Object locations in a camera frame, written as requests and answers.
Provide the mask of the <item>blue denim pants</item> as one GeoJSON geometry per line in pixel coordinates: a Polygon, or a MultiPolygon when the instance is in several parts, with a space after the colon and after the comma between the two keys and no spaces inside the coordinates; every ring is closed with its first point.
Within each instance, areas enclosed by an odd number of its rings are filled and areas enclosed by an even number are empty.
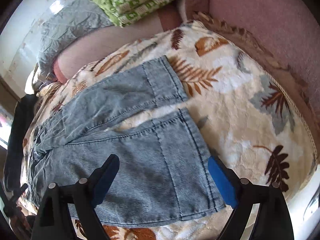
{"type": "Polygon", "coordinates": [[[35,128],[27,200],[39,206],[50,183],[74,184],[115,154],[119,171],[96,209],[103,223],[152,227],[222,210],[207,168],[210,152],[186,108],[114,130],[142,111],[187,100],[166,57],[84,89],[35,128]]]}

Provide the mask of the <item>black garment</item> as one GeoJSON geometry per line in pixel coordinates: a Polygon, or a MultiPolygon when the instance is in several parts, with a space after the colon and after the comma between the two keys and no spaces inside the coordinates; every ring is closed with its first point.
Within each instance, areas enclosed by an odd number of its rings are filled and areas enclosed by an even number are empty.
{"type": "Polygon", "coordinates": [[[4,188],[7,192],[20,188],[23,139],[34,118],[36,102],[37,96],[35,94],[27,94],[21,98],[15,107],[3,173],[4,188]]]}

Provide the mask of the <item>cream leaf-print fleece blanket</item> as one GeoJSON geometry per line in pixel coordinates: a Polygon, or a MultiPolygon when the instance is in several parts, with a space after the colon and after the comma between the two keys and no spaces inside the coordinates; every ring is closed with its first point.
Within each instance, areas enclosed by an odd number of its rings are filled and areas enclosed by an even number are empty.
{"type": "Polygon", "coordinates": [[[298,198],[316,172],[317,137],[313,118],[299,84],[281,72],[285,87],[245,53],[248,35],[206,28],[199,21],[126,44],[79,68],[65,82],[40,92],[36,122],[49,118],[59,103],[112,74],[166,55],[191,97],[186,103],[210,147],[238,175],[255,183],[270,183],[267,163],[277,146],[283,169],[279,179],[291,213],[300,214],[298,198]]]}

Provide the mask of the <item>pink sofa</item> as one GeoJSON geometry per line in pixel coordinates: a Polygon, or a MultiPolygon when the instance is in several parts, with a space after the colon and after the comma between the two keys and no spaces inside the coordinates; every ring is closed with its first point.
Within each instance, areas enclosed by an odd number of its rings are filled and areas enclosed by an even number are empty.
{"type": "Polygon", "coordinates": [[[174,29],[195,11],[252,33],[303,79],[308,101],[319,112],[319,23],[302,0],[177,0],[125,29],[102,28],[78,39],[56,58],[54,74],[65,83],[82,66],[126,43],[174,29]]]}

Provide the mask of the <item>grey quilted blanket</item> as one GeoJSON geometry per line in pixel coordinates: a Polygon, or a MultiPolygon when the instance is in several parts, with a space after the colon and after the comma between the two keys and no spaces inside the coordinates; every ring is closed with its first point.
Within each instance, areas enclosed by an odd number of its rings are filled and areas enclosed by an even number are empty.
{"type": "Polygon", "coordinates": [[[51,74],[54,60],[74,41],[112,25],[104,11],[92,0],[75,0],[66,5],[42,25],[37,56],[39,74],[43,77],[51,74]]]}

